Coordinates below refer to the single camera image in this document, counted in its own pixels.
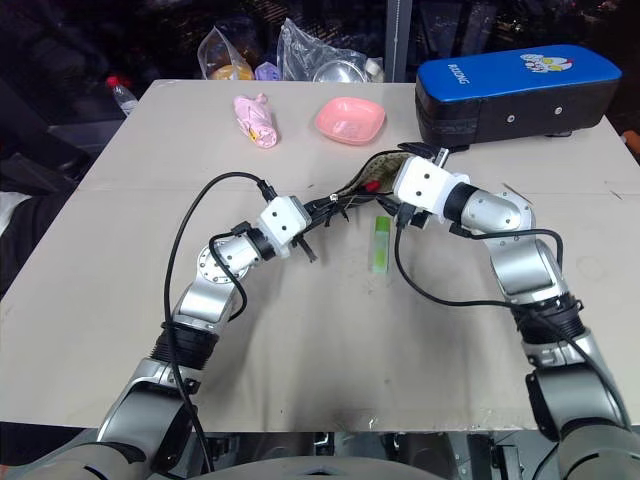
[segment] clear plastic bag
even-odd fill
[[[200,43],[198,63],[205,80],[254,79],[249,64],[216,27]]]
[[[355,50],[334,48],[304,33],[287,18],[278,38],[278,69],[282,80],[369,81],[367,56]]]

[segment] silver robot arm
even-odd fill
[[[526,200],[512,192],[492,195],[421,157],[405,161],[394,193],[470,236],[513,233],[484,242],[505,301],[514,306],[525,355],[536,367],[526,378],[529,398],[540,431],[559,441],[561,478],[640,478],[640,439],[627,429],[623,405],[582,355],[558,338],[556,330],[571,338],[615,385],[551,249],[534,235],[518,235],[535,228]],[[545,322],[527,321],[532,317]]]
[[[246,224],[242,233],[215,242],[214,248],[230,272],[242,279],[262,261],[288,257],[291,242],[310,223],[297,198],[276,197],[260,214],[257,227]],[[196,271],[172,317],[176,356],[190,395],[198,391],[202,369],[229,321],[236,292],[209,246],[199,253]],[[72,448],[23,478],[138,480],[167,472],[179,460],[191,427],[163,331],[107,413],[98,441]]]

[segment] white table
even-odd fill
[[[262,151],[235,124],[237,94],[264,92],[279,144]],[[314,115],[335,96],[384,106],[366,147],[323,138]],[[177,225],[204,183],[229,170],[303,201],[346,183],[373,153],[419,140],[413,86],[156,82],[55,220],[2,302],[0,418],[96,426],[162,321],[162,281]],[[447,167],[490,191],[533,201],[566,243],[565,272],[586,309],[632,419],[640,421],[640,169],[608,121],[570,138],[474,145]],[[214,233],[254,221],[263,201],[232,180],[206,197],[179,252],[173,299]],[[440,430],[534,427],[530,370],[506,311],[451,309],[399,277],[367,271],[374,205],[336,217],[301,251],[247,276],[249,307],[226,330],[196,397],[206,430]],[[499,298],[480,242],[434,223],[407,231],[404,255],[425,288]]]

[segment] blue case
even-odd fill
[[[456,147],[592,127],[620,75],[575,45],[428,61],[416,81],[420,133],[426,143]]]

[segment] pink toy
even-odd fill
[[[271,148],[278,141],[273,128],[267,97],[260,93],[255,99],[244,95],[233,99],[233,108],[242,132],[261,148]]]
[[[316,116],[316,128],[336,142],[364,145],[373,140],[384,122],[384,108],[362,98],[330,100]]]

